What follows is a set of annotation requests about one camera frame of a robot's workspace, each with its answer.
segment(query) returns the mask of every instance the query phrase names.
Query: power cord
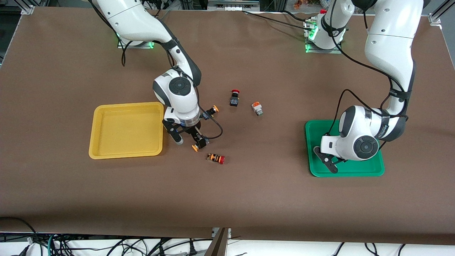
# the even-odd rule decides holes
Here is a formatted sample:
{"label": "power cord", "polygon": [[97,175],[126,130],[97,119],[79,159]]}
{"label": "power cord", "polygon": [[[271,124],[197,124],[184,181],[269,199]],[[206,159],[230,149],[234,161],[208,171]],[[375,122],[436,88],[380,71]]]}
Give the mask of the power cord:
{"label": "power cord", "polygon": [[283,10],[281,11],[282,13],[287,13],[289,15],[291,15],[291,17],[293,17],[294,19],[298,20],[298,21],[301,21],[301,22],[305,22],[305,19],[300,19],[299,17],[295,16],[294,14],[292,14],[291,12],[287,11],[287,10]]}
{"label": "power cord", "polygon": [[251,12],[247,12],[247,11],[242,11],[246,14],[251,14],[253,16],[256,16],[256,17],[259,17],[259,18],[263,18],[263,19],[266,19],[266,20],[271,20],[271,21],[275,21],[275,22],[278,22],[278,23],[281,23],[281,24],[285,24],[285,25],[288,25],[288,26],[291,26],[291,27],[296,27],[296,28],[301,28],[303,30],[308,30],[310,31],[311,29],[310,28],[306,28],[306,27],[301,27],[301,26],[297,26],[297,25],[294,25],[294,24],[290,24],[290,23],[286,23],[286,22],[283,22],[283,21],[280,21],[280,20],[275,20],[275,19],[272,19],[272,18],[268,18],[268,17],[265,17],[265,16],[261,16],[261,15],[257,15],[255,13],[251,13]]}
{"label": "power cord", "polygon": [[404,248],[406,244],[402,244],[399,249],[398,249],[398,255],[397,256],[401,256],[401,250]]}
{"label": "power cord", "polygon": [[372,250],[370,250],[370,248],[368,248],[368,243],[364,243],[365,248],[367,248],[367,250],[369,252],[371,252],[371,254],[373,254],[374,256],[379,256],[378,249],[376,248],[376,245],[374,243],[371,243],[371,244],[373,245],[374,251],[372,251]]}
{"label": "power cord", "polygon": [[337,251],[333,254],[333,256],[338,256],[338,254],[340,253],[340,250],[341,250],[341,248],[343,247],[343,245],[344,245],[344,242],[342,242],[342,243],[338,246],[338,249],[337,249]]}
{"label": "power cord", "polygon": [[43,245],[42,240],[38,237],[36,230],[27,221],[17,217],[0,217],[0,220],[16,220],[27,225],[27,227],[33,232],[33,237],[36,238],[36,241],[34,242],[40,245],[41,256],[43,256],[43,250],[41,249],[41,246]]}

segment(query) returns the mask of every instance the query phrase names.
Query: table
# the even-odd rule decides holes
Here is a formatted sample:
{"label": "table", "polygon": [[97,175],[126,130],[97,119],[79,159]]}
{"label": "table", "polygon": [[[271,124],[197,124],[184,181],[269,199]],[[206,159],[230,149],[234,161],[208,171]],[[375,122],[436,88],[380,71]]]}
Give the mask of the table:
{"label": "table", "polygon": [[[156,157],[89,158],[95,108],[156,101],[166,54],[127,50],[122,67],[93,10],[36,8],[0,69],[0,215],[40,232],[208,237],[226,226],[242,239],[454,244],[455,72],[426,17],[406,132],[383,148],[383,176],[347,179],[310,174],[304,125],[333,118],[345,88],[378,106],[386,78],[342,55],[305,54],[300,29],[242,12],[173,11],[164,21],[199,65],[201,105],[220,108],[224,135],[199,153],[189,136],[182,146],[166,136]],[[365,62],[362,17],[349,28],[344,50]],[[228,106],[232,89],[237,108]],[[341,109],[353,104],[346,97]],[[218,130],[206,121],[202,132]]]}

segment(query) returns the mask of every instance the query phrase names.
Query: black clamp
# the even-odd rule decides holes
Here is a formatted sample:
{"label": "black clamp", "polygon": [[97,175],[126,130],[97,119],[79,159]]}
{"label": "black clamp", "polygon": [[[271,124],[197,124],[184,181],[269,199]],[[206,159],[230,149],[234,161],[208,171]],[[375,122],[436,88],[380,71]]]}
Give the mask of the black clamp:
{"label": "black clamp", "polygon": [[322,161],[322,163],[329,169],[329,171],[333,174],[338,172],[338,167],[336,164],[341,163],[341,162],[346,162],[347,160],[338,158],[336,156],[330,155],[330,154],[324,154],[321,152],[321,147],[316,146],[313,148],[313,152],[316,154],[316,156]]}
{"label": "black clamp", "polygon": [[375,136],[376,139],[381,139],[387,133],[389,129],[390,114],[387,110],[382,110],[381,116],[381,127],[379,128],[378,134]]}
{"label": "black clamp", "polygon": [[176,37],[173,37],[168,42],[161,43],[161,46],[163,47],[164,50],[169,51],[172,48],[176,47],[178,43],[179,43],[178,39]]}
{"label": "black clamp", "polygon": [[322,18],[321,18],[321,26],[325,31],[327,31],[327,33],[329,34],[330,37],[338,36],[346,28],[346,26],[341,27],[341,28],[332,28],[329,24],[327,24],[327,22],[325,22],[325,15],[322,16]]}
{"label": "black clamp", "polygon": [[411,98],[411,93],[412,93],[412,91],[402,92],[402,91],[397,91],[393,88],[391,88],[389,91],[389,95],[399,98],[400,102],[403,102],[404,100],[409,100]]}

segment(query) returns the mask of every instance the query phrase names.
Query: wire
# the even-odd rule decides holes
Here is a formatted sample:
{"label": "wire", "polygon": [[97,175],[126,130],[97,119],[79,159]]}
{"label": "wire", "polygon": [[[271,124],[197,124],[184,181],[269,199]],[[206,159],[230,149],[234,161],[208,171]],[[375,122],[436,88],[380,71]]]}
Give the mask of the wire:
{"label": "wire", "polygon": [[171,249],[171,248],[174,248],[174,247],[177,247],[177,246],[181,246],[181,245],[187,244],[187,243],[189,243],[189,242],[212,241],[212,240],[213,240],[213,239],[208,239],[208,238],[206,238],[206,239],[194,239],[194,240],[190,240],[190,241],[186,241],[186,242],[181,242],[181,243],[179,243],[179,244],[170,246],[170,247],[164,249],[163,251],[166,251],[166,250],[168,250],[168,249]]}
{"label": "wire", "polygon": [[287,13],[287,14],[291,15],[291,17],[293,17],[294,19],[296,19],[296,20],[298,20],[298,21],[305,22],[305,19],[300,19],[300,18],[298,18],[297,16],[295,16],[294,14],[292,14],[291,12],[287,11],[287,10],[283,10],[283,11],[281,11],[281,12]]}
{"label": "wire", "polygon": [[384,141],[384,142],[383,142],[383,143],[382,143],[382,144],[379,146],[379,149],[378,149],[378,151],[380,151],[380,150],[381,150],[381,148],[382,148],[382,146],[384,146],[386,143],[387,143],[387,141]]}
{"label": "wire", "polygon": [[308,30],[308,31],[311,30],[310,28],[300,27],[300,26],[297,26],[297,25],[294,25],[294,24],[282,22],[282,21],[280,21],[280,20],[274,20],[274,19],[271,19],[271,18],[268,18],[268,17],[265,17],[265,16],[257,15],[257,14],[255,14],[255,13],[247,12],[247,11],[244,11],[244,10],[243,10],[242,12],[244,12],[244,13],[246,13],[246,14],[251,14],[251,15],[253,15],[253,16],[257,16],[257,17],[259,17],[259,18],[263,18],[263,19],[266,19],[266,20],[272,20],[272,21],[275,21],[275,22],[278,22],[278,23],[281,23],[281,24],[285,24],[285,25],[291,26],[291,27],[301,28],[301,29],[303,29],[303,30]]}
{"label": "wire", "polygon": [[202,107],[201,107],[201,104],[199,104],[199,89],[197,88],[197,86],[194,86],[194,89],[196,90],[196,96],[197,96],[197,105],[199,106],[199,109],[204,112],[204,114],[206,114],[217,126],[218,128],[220,128],[220,133],[215,136],[215,137],[206,137],[204,135],[201,134],[202,137],[204,138],[207,138],[207,139],[214,139],[214,138],[219,138],[221,137],[221,135],[223,135],[223,127],[212,117],[212,115],[208,114]]}
{"label": "wire", "polygon": [[372,250],[370,250],[370,249],[368,248],[368,244],[367,244],[367,243],[364,243],[365,248],[367,248],[367,250],[368,250],[369,252],[371,252],[374,256],[379,256],[379,255],[378,255],[378,249],[376,248],[376,245],[375,245],[374,243],[371,243],[371,244],[373,245],[374,251],[372,251]]}
{"label": "wire", "polygon": [[49,237],[49,241],[47,242],[47,255],[48,256],[51,256],[51,243],[52,243],[53,237],[54,237],[54,235],[51,235],[51,237]]}
{"label": "wire", "polygon": [[366,11],[364,11],[364,23],[365,23],[365,29],[366,29],[367,32],[368,32],[368,24],[367,24],[367,15],[366,15]]}
{"label": "wire", "polygon": [[343,245],[344,245],[344,242],[342,242],[342,243],[338,246],[338,249],[337,249],[337,251],[335,252],[335,254],[334,254],[333,256],[337,256],[337,255],[339,254],[339,252],[340,252],[341,248],[343,247]]}
{"label": "wire", "polygon": [[132,43],[133,41],[129,41],[126,45],[125,45],[125,48],[121,48],[121,65],[122,66],[125,66],[126,64],[126,54],[125,54],[125,51],[126,49],[128,48],[128,46],[130,46],[130,44]]}
{"label": "wire", "polygon": [[[363,102],[353,91],[349,90],[349,89],[344,89],[343,92],[341,93],[340,95],[340,98],[338,100],[338,105],[337,105],[337,111],[335,112],[335,117],[334,117],[334,121],[332,122],[332,125],[330,126],[330,129],[329,131],[326,133],[326,134],[330,134],[330,132],[332,131],[332,128],[334,127],[334,124],[335,124],[335,121],[337,119],[337,116],[338,116],[338,111],[339,111],[339,107],[340,107],[340,103],[341,103],[341,99],[343,98],[343,95],[345,92],[349,92],[352,94],[352,96],[354,96],[354,98],[356,98],[364,107],[366,107],[369,111],[377,114],[378,116],[382,117],[383,114],[382,113],[379,113],[377,112],[376,110],[372,109],[370,106],[368,106],[365,102]],[[408,116],[407,115],[390,115],[390,118],[396,118],[396,117],[402,117],[402,118],[407,118]]]}
{"label": "wire", "polygon": [[397,256],[401,256],[401,250],[403,249],[403,247],[405,246],[406,244],[402,244],[399,249],[398,249],[398,255]]}
{"label": "wire", "polygon": [[41,248],[42,244],[40,243],[41,239],[38,237],[38,233],[36,232],[36,230],[27,221],[17,217],[0,217],[0,220],[18,220],[27,225],[27,227],[33,232],[33,236],[36,238],[35,243],[40,245],[41,256],[43,256],[43,250]]}
{"label": "wire", "polygon": [[161,11],[161,8],[158,9],[158,12],[153,17],[158,18],[160,16],[160,11]]}
{"label": "wire", "polygon": [[117,40],[118,40],[118,43],[120,44],[120,47],[121,47],[121,50],[122,50],[122,55],[121,55],[121,64],[122,66],[125,66],[125,62],[126,62],[126,55],[125,55],[125,51],[126,51],[126,48],[123,47],[123,43],[119,37],[119,35],[117,34],[117,31],[115,31],[115,29],[111,26],[111,24],[107,21],[106,17],[103,16],[103,14],[101,14],[100,10],[98,10],[98,8],[93,4],[93,0],[88,0],[90,5],[92,6],[93,10],[95,10],[96,14],[98,14],[98,16],[100,17],[100,19],[110,28],[112,29],[112,31],[114,31],[114,34],[115,36],[117,37]]}
{"label": "wire", "polygon": [[386,72],[384,72],[384,71],[382,71],[382,70],[379,70],[379,69],[377,69],[377,68],[375,68],[375,67],[372,67],[372,66],[368,66],[368,65],[366,65],[366,64],[363,64],[363,63],[361,63],[361,62],[359,62],[359,61],[357,61],[357,60],[351,58],[349,55],[347,55],[347,54],[340,48],[340,46],[336,43],[336,41],[335,41],[335,36],[334,36],[334,34],[333,34],[333,27],[332,27],[332,18],[333,18],[333,15],[334,15],[334,9],[332,8],[332,11],[330,12],[330,25],[329,25],[330,33],[329,33],[329,36],[332,38],[332,41],[334,42],[334,44],[335,44],[335,46],[338,48],[338,50],[339,50],[345,57],[347,57],[348,59],[350,59],[351,61],[353,61],[353,62],[355,62],[355,63],[357,63],[357,64],[359,64],[359,65],[361,65],[361,66],[364,66],[364,67],[366,67],[366,68],[369,68],[369,69],[371,69],[371,70],[374,70],[374,71],[376,71],[376,72],[379,72],[379,73],[381,73],[381,74],[387,76],[388,78],[392,79],[392,80],[397,84],[397,86],[401,89],[401,91],[404,92],[403,87],[400,85],[400,83],[399,83],[394,77],[392,77],[391,75],[387,74]]}

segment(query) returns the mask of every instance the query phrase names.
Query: white robotic arm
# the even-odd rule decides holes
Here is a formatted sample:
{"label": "white robotic arm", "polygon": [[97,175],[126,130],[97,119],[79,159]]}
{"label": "white robotic arm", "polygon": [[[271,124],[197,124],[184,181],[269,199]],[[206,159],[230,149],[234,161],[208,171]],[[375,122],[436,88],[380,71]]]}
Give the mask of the white robotic arm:
{"label": "white robotic arm", "polygon": [[161,20],[150,15],[140,0],[97,0],[111,27],[131,41],[152,41],[160,44],[176,61],[176,65],[157,77],[153,91],[167,106],[163,124],[177,144],[183,139],[177,128],[191,134],[198,148],[208,140],[199,133],[200,109],[196,86],[201,82],[201,71],[183,49],[178,39]]}
{"label": "white robotic arm", "polygon": [[423,0],[334,0],[328,12],[319,18],[319,31],[313,39],[318,47],[332,49],[330,37],[330,15],[332,31],[338,43],[344,27],[352,15],[351,8],[367,10],[374,6],[376,17],[368,32],[365,55],[383,72],[390,75],[392,88],[387,109],[351,106],[340,117],[339,136],[323,136],[320,148],[314,152],[332,172],[337,172],[330,156],[343,160],[368,160],[379,149],[377,139],[392,141],[404,132],[405,115],[414,83],[415,63],[411,56],[411,45],[423,8]]}

